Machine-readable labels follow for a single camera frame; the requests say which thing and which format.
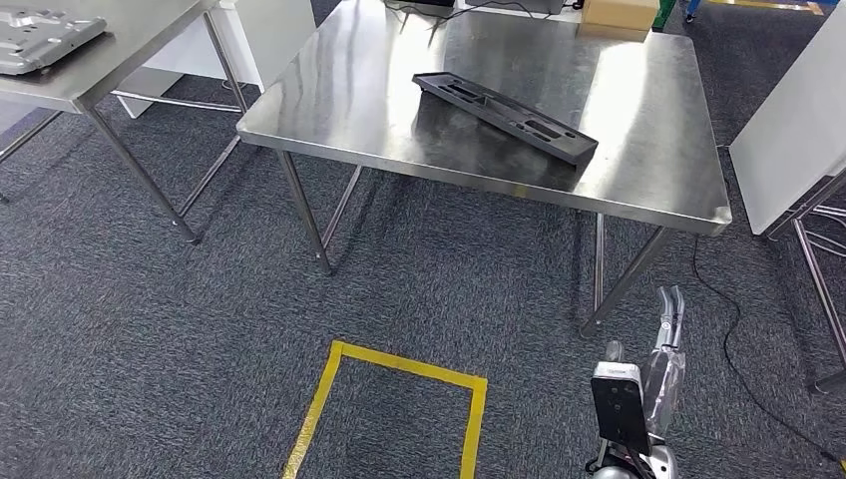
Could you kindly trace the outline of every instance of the yellow floor tape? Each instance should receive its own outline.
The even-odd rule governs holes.
[[[755,2],[752,0],[708,0],[710,3],[719,3],[722,5],[739,5],[741,7],[757,7],[757,8],[775,8],[778,10],[794,10],[800,12],[811,12],[814,15],[824,15],[819,4],[816,2],[807,2],[807,5],[798,5],[792,3],[771,3],[771,2]]]
[[[374,351],[366,347],[355,346],[341,341],[332,341],[329,350],[329,359],[323,368],[320,376],[320,383],[314,399],[308,407],[305,419],[302,421],[302,428],[296,438],[293,449],[287,464],[282,471],[282,479],[295,479],[302,461],[305,459],[305,452],[314,436],[314,429],[317,427],[317,420],[323,412],[323,406],[329,397],[329,390],[338,372],[341,357],[347,356],[365,362],[371,362],[380,366],[399,369],[401,371],[417,374],[418,376],[438,379],[450,384],[462,386],[473,391],[470,399],[470,419],[467,422],[467,431],[464,435],[464,449],[461,455],[460,479],[472,479],[476,471],[476,452],[479,449],[479,436],[482,431],[482,413],[485,411],[485,395],[488,390],[488,380],[484,377],[472,376],[462,372],[453,371],[440,366],[426,364],[425,362],[406,359],[385,352]]]

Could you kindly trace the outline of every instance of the plastic wrap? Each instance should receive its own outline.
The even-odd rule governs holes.
[[[678,405],[684,381],[685,355],[670,346],[654,350],[640,370],[646,430],[663,438]]]

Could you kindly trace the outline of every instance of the green object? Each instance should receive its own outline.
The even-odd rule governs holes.
[[[672,12],[672,7],[674,6],[675,0],[660,0],[658,14],[655,15],[655,21],[652,22],[652,28],[663,28],[666,23],[666,19],[669,18],[669,14]]]

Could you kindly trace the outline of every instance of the carpet floor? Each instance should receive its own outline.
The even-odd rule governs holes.
[[[318,22],[335,3],[313,0]],[[666,31],[694,40],[718,144],[824,20],[709,4],[695,23],[680,19],[676,7]],[[200,78],[170,91],[227,93]],[[173,199],[236,121],[167,105],[133,121],[114,99],[99,108]],[[698,267],[741,306],[731,356],[770,409],[846,454],[843,396],[803,386],[837,367],[812,292],[789,279],[803,265],[789,244],[751,235],[720,151],[735,220],[700,241]],[[295,160],[325,225],[351,169]],[[669,436],[682,477],[839,477],[730,372],[722,340],[734,309],[692,274],[693,236],[676,235],[583,340],[592,216],[379,172],[359,185],[326,277],[267,150],[236,148],[190,215],[205,232],[190,247],[86,119],[54,122],[0,169],[11,201],[0,208],[0,477],[278,477],[340,339],[488,379],[477,477],[581,478],[598,444],[596,361],[611,339],[647,353],[655,290],[669,284],[688,308],[689,370]],[[607,287],[651,233],[615,219],[608,229]],[[456,477],[469,401],[461,387],[345,358],[298,477]]]

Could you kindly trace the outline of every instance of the white partition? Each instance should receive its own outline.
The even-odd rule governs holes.
[[[310,0],[223,0],[211,14],[238,79],[258,85],[262,92],[315,30]],[[203,19],[192,23],[120,89],[160,96],[183,74],[225,78]],[[120,101],[133,118],[152,105]]]
[[[838,5],[731,144],[752,232],[846,167],[846,5]]]

